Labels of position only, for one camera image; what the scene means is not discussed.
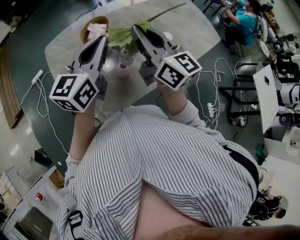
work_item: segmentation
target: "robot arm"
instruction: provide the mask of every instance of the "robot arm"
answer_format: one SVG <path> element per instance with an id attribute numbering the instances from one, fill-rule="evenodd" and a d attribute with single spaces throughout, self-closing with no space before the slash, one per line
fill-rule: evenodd
<path id="1" fill-rule="evenodd" d="M 139 52 L 145 57 L 139 73 L 147 86 L 155 81 L 173 90 L 189 83 L 202 69 L 189 51 L 184 51 L 160 31 L 149 28 L 144 32 L 139 26 L 131 29 Z"/>
<path id="2" fill-rule="evenodd" d="M 181 46 L 173 45 L 160 31 L 139 26 L 131 29 L 139 52 L 146 58 L 139 70 L 146 85 L 155 78 L 173 90 L 189 83 L 202 69 L 196 59 Z M 62 109 L 84 112 L 92 99 L 104 100 L 107 81 L 100 74 L 107 55 L 106 36 L 96 37 L 78 49 L 68 66 L 69 73 L 55 79 L 50 99 Z"/>

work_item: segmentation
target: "white cable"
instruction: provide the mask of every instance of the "white cable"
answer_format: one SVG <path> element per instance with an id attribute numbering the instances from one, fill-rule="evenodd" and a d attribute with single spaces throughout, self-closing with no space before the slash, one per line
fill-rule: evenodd
<path id="1" fill-rule="evenodd" d="M 27 94 L 29 93 L 29 91 L 30 91 L 30 89 L 32 88 L 33 85 L 34 85 L 34 84 L 32 84 L 32 85 L 30 86 L 30 88 L 28 89 L 28 91 L 25 93 L 24 97 L 22 98 L 22 101 L 21 101 L 20 105 L 22 105 L 22 103 L 23 103 L 23 101 L 24 101 L 24 98 L 27 96 Z"/>
<path id="2" fill-rule="evenodd" d="M 50 122 L 50 125 L 51 125 L 51 127 L 52 127 L 52 129 L 53 129 L 54 135 L 56 136 L 57 140 L 60 142 L 60 144 L 61 144 L 63 150 L 65 151 L 65 153 L 68 154 L 68 152 L 66 151 L 66 149 L 65 149 L 64 145 L 62 144 L 61 140 L 60 140 L 59 137 L 56 135 L 55 128 L 54 128 L 54 126 L 53 126 L 53 124 L 52 124 L 52 122 L 51 122 L 51 119 L 50 119 L 49 105 L 48 105 L 48 103 L 47 103 L 47 95 L 46 95 L 45 88 L 44 88 L 44 86 L 43 86 L 44 78 L 45 78 L 45 76 L 46 76 L 47 74 L 49 74 L 49 73 L 50 73 L 50 72 L 46 73 L 46 74 L 43 76 L 42 80 L 40 80 L 39 78 L 37 78 L 37 80 L 38 80 L 38 81 L 40 82 L 40 84 L 41 84 L 41 86 L 39 86 L 39 85 L 38 85 L 38 82 L 36 82 L 37 87 L 38 87 L 39 90 L 40 90 L 40 94 L 39 94 L 39 98 L 38 98 L 38 103 L 37 103 L 37 112 L 38 112 L 38 114 L 39 114 L 41 117 L 43 117 L 43 118 L 48 117 L 49 122 Z M 23 99 L 22 99 L 20 105 L 23 103 L 24 98 L 26 97 L 26 95 L 28 94 L 28 92 L 30 91 L 30 89 L 32 88 L 33 85 L 34 85 L 34 84 L 32 84 L 32 85 L 30 86 L 29 90 L 28 90 L 27 93 L 24 95 L 24 97 L 23 97 Z M 39 111 L 39 109 L 38 109 L 38 108 L 39 108 L 39 104 L 40 104 L 41 97 L 43 97 L 43 99 L 44 99 L 44 101 L 45 101 L 45 105 L 46 105 L 47 113 L 46 113 L 45 115 L 43 115 L 43 114 Z"/>
<path id="3" fill-rule="evenodd" d="M 225 73 L 217 70 L 217 66 L 216 66 L 216 65 L 217 65 L 217 62 L 218 62 L 219 60 L 223 60 L 223 61 L 226 63 L 226 65 L 227 65 L 228 68 L 230 69 L 230 72 L 231 72 L 231 74 L 232 74 L 232 76 L 233 76 L 233 79 L 234 79 L 234 78 L 237 78 L 237 74 L 236 74 L 236 70 L 235 70 L 235 69 L 236 69 L 238 63 L 239 63 L 239 62 L 242 62 L 242 57 L 240 56 L 240 61 L 236 62 L 236 64 L 235 64 L 235 66 L 234 66 L 234 73 L 233 73 L 233 71 L 231 70 L 229 64 L 227 63 L 227 61 L 226 61 L 224 58 L 217 58 L 217 60 L 216 60 L 216 62 L 215 62 L 215 73 L 213 73 L 213 72 L 211 72 L 211 71 L 200 71 L 200 72 L 199 72 L 199 75 L 198 75 L 196 87 L 197 87 L 197 91 L 198 91 L 198 102 L 199 102 L 199 104 L 200 104 L 200 106 L 201 106 L 202 115 L 203 115 L 203 117 L 205 117 L 205 118 L 207 119 L 207 121 L 205 122 L 205 126 L 206 126 L 207 128 L 210 128 L 210 127 L 212 127 L 212 125 L 213 125 L 214 123 L 216 123 L 216 125 L 215 125 L 215 127 L 214 127 L 214 130 L 217 130 L 217 128 L 219 127 L 220 132 L 221 132 L 221 127 L 220 127 L 219 124 L 218 124 L 218 120 L 219 120 L 219 116 L 220 116 L 220 100 L 219 100 L 219 94 L 218 94 L 218 83 L 221 82 L 221 75 L 220 75 L 220 74 L 225 74 Z M 199 82 L 200 74 L 201 74 L 201 73 L 211 73 L 212 76 L 214 77 L 214 86 L 215 86 L 215 88 L 216 88 L 216 99 L 215 99 L 214 105 L 212 105 L 212 106 L 214 107 L 214 106 L 216 106 L 216 105 L 218 104 L 218 109 L 216 109 L 216 108 L 213 109 L 213 112 L 216 113 L 216 116 L 215 116 L 214 118 L 212 118 L 212 119 L 209 119 L 208 117 L 206 117 L 206 116 L 204 115 L 204 112 L 203 112 L 203 106 L 202 106 L 202 104 L 201 104 L 201 102 L 200 102 L 200 91 L 199 91 L 199 88 L 198 88 L 198 82 Z M 246 99 L 249 101 L 249 99 L 247 98 L 247 96 L 246 96 L 245 94 L 242 94 L 244 91 L 241 91 L 241 90 L 240 90 L 239 92 L 240 92 L 240 98 L 241 98 L 241 100 L 243 100 L 244 98 L 246 98 Z"/>
<path id="4" fill-rule="evenodd" d="M 242 59 L 242 55 L 241 55 L 241 53 L 240 53 L 240 47 L 239 47 L 239 45 L 237 44 L 237 42 L 235 42 L 235 43 L 236 43 L 236 45 L 237 45 L 237 47 L 238 47 L 238 49 L 239 49 L 239 54 L 240 54 L 240 61 L 237 61 L 236 64 L 235 64 L 235 67 L 234 67 L 234 73 L 235 73 L 235 76 L 236 76 L 236 78 L 238 78 L 235 69 L 236 69 L 236 67 L 237 67 L 237 65 L 238 65 L 239 62 L 243 62 L 243 59 Z M 247 97 L 245 94 L 243 94 L 243 92 L 245 92 L 245 91 L 244 91 L 244 90 L 239 90 L 239 92 L 240 92 L 240 100 L 241 100 L 241 101 L 244 101 L 244 97 L 246 97 L 246 99 L 247 99 L 248 102 L 249 102 L 248 97 Z M 247 108 L 246 108 L 245 105 L 240 106 L 240 112 L 242 111 L 242 108 L 244 109 L 245 112 L 250 111 L 250 105 L 248 105 L 248 107 L 249 107 L 249 108 L 248 108 L 248 110 L 247 110 Z"/>

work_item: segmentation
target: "bowl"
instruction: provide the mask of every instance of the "bowl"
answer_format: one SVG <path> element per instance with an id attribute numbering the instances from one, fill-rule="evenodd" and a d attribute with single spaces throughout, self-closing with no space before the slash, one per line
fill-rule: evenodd
<path id="1" fill-rule="evenodd" d="M 98 16 L 89 20 L 80 31 L 80 41 L 82 45 L 88 42 L 88 35 L 89 35 L 88 26 L 90 23 L 107 24 L 107 27 L 109 26 L 109 20 L 105 16 Z"/>

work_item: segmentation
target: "power strip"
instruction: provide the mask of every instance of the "power strip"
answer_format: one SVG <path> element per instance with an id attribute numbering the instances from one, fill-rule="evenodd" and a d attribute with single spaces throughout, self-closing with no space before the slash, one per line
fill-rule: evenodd
<path id="1" fill-rule="evenodd" d="M 38 73 L 35 75 L 35 77 L 32 79 L 31 83 L 35 84 L 37 80 L 41 77 L 41 75 L 43 75 L 43 73 L 44 73 L 43 70 L 39 70 Z"/>
<path id="2" fill-rule="evenodd" d="M 214 117 L 214 111 L 213 111 L 211 103 L 207 104 L 207 108 L 208 108 L 208 114 L 209 114 L 210 118 L 213 118 Z"/>

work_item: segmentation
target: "black stand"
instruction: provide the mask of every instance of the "black stand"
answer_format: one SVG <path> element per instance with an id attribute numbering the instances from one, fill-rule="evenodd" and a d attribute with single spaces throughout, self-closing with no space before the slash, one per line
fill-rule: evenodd
<path id="1" fill-rule="evenodd" d="M 203 13 L 205 13 L 206 10 L 209 9 L 210 6 L 211 6 L 212 4 L 213 4 L 213 2 L 210 2 L 209 5 L 207 5 L 207 7 L 204 9 Z"/>
<path id="2" fill-rule="evenodd" d="M 248 83 L 254 83 L 252 76 L 251 79 L 248 76 L 245 75 L 237 75 L 237 76 L 241 76 L 243 78 L 235 78 L 233 80 L 233 87 L 219 87 L 219 91 L 227 98 L 228 100 L 228 106 L 227 106 L 227 111 L 226 111 L 226 116 L 229 120 L 229 122 L 231 122 L 230 118 L 235 118 L 235 117 L 239 117 L 239 116 L 248 116 L 248 115 L 260 115 L 261 112 L 258 111 L 245 111 L 245 112 L 231 112 L 231 107 L 233 104 L 233 101 L 235 101 L 236 103 L 240 104 L 240 105 L 251 105 L 251 104 L 259 104 L 258 101 L 250 101 L 250 102 L 245 102 L 242 101 L 240 99 L 238 99 L 235 95 L 235 92 L 237 90 L 244 90 L 244 91 L 249 91 L 249 90 L 255 90 L 255 87 L 240 87 L 237 86 L 237 82 L 248 82 Z M 232 90 L 232 95 L 230 95 L 227 90 Z"/>

